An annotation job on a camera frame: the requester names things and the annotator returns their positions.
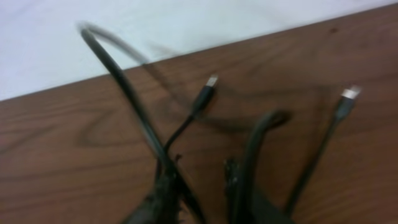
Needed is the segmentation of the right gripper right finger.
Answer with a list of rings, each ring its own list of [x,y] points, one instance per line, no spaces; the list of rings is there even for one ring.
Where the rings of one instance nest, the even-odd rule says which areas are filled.
[[[246,172],[235,159],[224,162],[224,193],[229,223],[294,224],[254,185],[255,168]]]

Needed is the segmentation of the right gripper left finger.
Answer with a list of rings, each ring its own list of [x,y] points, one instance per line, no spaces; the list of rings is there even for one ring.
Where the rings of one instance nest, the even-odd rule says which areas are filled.
[[[182,181],[157,161],[153,188],[123,220],[123,224],[178,224]]]

